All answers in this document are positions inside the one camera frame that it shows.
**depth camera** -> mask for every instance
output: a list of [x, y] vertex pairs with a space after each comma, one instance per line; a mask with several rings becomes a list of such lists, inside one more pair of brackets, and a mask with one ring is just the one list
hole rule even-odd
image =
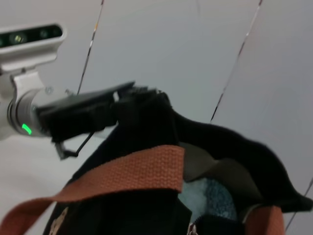
[[66, 34], [59, 23], [0, 28], [0, 75], [54, 61]]

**green led light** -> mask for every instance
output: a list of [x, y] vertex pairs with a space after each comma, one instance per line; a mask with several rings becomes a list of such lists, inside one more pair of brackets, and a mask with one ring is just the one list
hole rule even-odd
[[22, 128], [27, 131], [29, 135], [31, 135], [31, 130], [26, 124], [23, 124]]

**bag strap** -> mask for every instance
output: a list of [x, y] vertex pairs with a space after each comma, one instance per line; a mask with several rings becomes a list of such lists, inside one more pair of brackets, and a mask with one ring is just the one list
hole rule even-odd
[[23, 235], [52, 202], [78, 202], [100, 195], [140, 189], [181, 192], [184, 149], [162, 145], [100, 165], [52, 197], [29, 200], [12, 209], [0, 225], [1, 235]]
[[246, 220], [245, 235], [285, 235], [282, 210], [279, 207], [259, 207]]

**black fabric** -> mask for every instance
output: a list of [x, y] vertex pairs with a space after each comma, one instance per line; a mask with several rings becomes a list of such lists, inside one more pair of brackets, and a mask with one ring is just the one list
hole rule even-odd
[[[226, 128], [194, 122], [180, 116], [172, 110], [165, 94], [158, 94], [143, 103], [138, 116], [140, 124], [137, 126], [117, 126], [69, 183], [118, 157], [163, 144], [178, 145], [181, 141], [205, 149], [215, 159], [231, 157], [242, 164], [263, 195], [265, 200], [262, 203], [277, 205], [283, 212], [312, 209], [312, 200], [294, 189], [282, 163], [266, 146], [249, 141]], [[59, 215], [53, 213], [45, 235], [57, 216]]]
[[185, 235], [191, 211], [173, 190], [96, 197], [68, 206], [58, 235]]
[[196, 222], [198, 235], [244, 235], [244, 224], [221, 218], [204, 215]]

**white surface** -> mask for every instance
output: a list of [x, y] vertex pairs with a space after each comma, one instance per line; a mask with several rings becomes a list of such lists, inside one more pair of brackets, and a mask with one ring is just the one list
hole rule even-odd
[[54, 63], [39, 66], [46, 85], [78, 89], [101, 0], [1, 0], [0, 27], [63, 22], [68, 29]]
[[313, 176], [312, 10], [311, 0], [263, 2], [213, 119], [267, 144], [300, 193]]
[[82, 92], [126, 81], [209, 122], [259, 0], [106, 0]]
[[[76, 150], [86, 136], [66, 143]], [[60, 191], [73, 173], [103, 141], [92, 138], [77, 159], [60, 161], [48, 139], [13, 136], [0, 141], [0, 221], [18, 203], [28, 199], [52, 196]], [[52, 208], [29, 231], [29, 235], [42, 234]]]

